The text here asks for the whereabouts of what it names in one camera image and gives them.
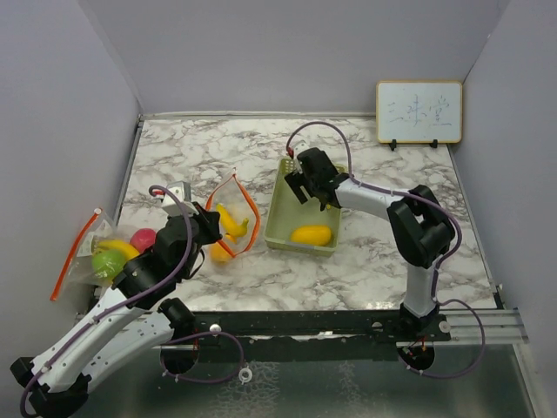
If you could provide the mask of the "red apple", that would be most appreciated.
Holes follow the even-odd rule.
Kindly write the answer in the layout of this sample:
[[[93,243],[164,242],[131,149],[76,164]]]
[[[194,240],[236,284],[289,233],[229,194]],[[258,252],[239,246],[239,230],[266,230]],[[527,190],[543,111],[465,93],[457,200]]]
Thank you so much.
[[[130,244],[140,253],[151,247],[156,240],[157,232],[150,228],[135,231],[130,238]]]

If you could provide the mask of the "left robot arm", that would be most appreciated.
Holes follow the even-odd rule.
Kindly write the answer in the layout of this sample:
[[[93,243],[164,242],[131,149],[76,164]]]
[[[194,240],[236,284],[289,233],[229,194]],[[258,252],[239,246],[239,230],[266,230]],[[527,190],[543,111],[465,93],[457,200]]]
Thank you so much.
[[[171,292],[191,277],[200,250],[221,238],[219,215],[201,206],[168,218],[155,244],[129,260],[97,304],[42,354],[10,367],[23,387],[21,414],[70,417],[111,374],[144,351],[187,341],[195,317]]]

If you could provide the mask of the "green plastic basket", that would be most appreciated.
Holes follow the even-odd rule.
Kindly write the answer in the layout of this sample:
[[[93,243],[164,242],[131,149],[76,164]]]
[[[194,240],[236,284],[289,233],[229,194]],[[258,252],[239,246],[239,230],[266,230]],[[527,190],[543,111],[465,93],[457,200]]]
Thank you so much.
[[[304,204],[300,204],[285,181],[285,175],[294,168],[295,165],[289,158],[282,158],[278,163],[265,225],[265,243],[272,249],[330,257],[337,249],[341,211],[328,206],[321,212],[320,202],[316,198],[309,198]],[[327,226],[331,230],[332,237],[327,244],[317,246],[290,240],[295,230],[312,225]]]

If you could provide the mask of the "green lime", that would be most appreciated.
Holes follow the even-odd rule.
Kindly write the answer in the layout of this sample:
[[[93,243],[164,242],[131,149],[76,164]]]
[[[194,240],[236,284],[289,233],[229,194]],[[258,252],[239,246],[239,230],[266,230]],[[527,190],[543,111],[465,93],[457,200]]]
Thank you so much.
[[[95,253],[91,266],[95,277],[100,280],[113,280],[123,269],[125,256],[117,249],[108,249]]]

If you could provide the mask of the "small yellow bananas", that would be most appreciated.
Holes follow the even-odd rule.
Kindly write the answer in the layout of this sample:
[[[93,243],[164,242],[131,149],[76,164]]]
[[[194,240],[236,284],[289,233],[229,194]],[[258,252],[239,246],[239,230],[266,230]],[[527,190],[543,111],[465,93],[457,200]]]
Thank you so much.
[[[216,205],[216,210],[220,216],[220,223],[225,229],[225,236],[232,241],[243,238],[248,232],[249,219],[244,218],[241,222],[237,222],[227,209],[221,205]]]

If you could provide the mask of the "yellow banana bunch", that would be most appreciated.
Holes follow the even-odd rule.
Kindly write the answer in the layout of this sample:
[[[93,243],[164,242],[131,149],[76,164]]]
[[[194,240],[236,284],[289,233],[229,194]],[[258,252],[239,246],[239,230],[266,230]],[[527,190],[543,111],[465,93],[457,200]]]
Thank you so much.
[[[117,250],[126,260],[132,260],[139,255],[139,251],[130,243],[121,239],[106,239],[98,241],[97,249],[99,250]]]

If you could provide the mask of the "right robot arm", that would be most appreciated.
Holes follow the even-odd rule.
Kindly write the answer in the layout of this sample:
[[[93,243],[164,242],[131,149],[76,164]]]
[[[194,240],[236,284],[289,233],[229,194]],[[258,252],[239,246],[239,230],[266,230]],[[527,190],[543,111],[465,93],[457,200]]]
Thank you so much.
[[[433,300],[434,263],[448,252],[455,236],[432,191],[424,185],[408,192],[366,187],[339,172],[316,147],[299,155],[289,149],[287,154],[295,168],[285,175],[285,181],[300,203],[315,198],[321,210],[328,206],[351,209],[389,222],[399,254],[407,263],[399,329],[408,340],[423,338],[431,330],[430,319],[439,311]]]

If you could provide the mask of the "yellow mango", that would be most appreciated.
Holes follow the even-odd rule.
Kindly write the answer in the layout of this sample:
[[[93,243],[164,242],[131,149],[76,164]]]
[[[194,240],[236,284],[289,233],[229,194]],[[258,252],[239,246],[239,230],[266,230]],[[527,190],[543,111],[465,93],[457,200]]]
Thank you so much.
[[[290,241],[308,246],[327,246],[332,239],[332,229],[326,225],[307,225],[295,229]]]

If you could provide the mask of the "clear zip bag red zipper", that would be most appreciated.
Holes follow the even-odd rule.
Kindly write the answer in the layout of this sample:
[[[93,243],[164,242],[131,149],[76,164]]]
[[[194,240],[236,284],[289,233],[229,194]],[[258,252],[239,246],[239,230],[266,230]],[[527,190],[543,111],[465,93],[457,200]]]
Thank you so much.
[[[58,301],[65,291],[77,286],[108,287],[113,280],[100,280],[95,277],[91,259],[97,249],[97,243],[106,239],[121,239],[130,243],[131,236],[141,228],[117,228],[113,219],[101,208],[96,208],[89,220],[75,238],[64,261],[56,285],[50,295],[51,301]]]

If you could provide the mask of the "orange bell pepper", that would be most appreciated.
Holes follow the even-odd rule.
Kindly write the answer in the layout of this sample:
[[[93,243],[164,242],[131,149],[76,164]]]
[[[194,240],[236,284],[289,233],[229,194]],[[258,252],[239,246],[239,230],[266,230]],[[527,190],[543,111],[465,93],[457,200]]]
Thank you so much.
[[[211,245],[210,257],[213,263],[220,265],[226,264],[232,259],[232,256],[219,243]]]

